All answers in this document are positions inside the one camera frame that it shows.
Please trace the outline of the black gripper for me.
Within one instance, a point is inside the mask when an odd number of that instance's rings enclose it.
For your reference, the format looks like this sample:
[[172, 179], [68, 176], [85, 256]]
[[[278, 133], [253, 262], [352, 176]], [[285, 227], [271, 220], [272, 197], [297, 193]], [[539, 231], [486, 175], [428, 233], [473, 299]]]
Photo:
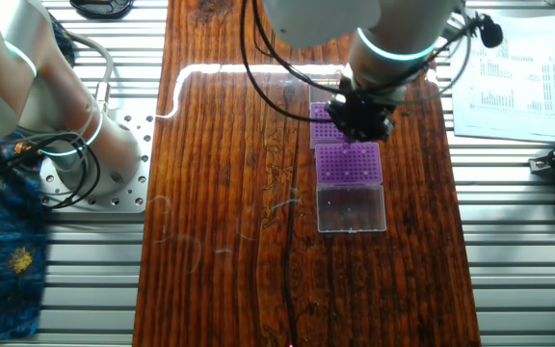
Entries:
[[386, 142], [395, 128], [394, 105], [378, 103], [358, 93], [347, 93], [343, 100], [332, 99], [325, 110], [346, 144]]

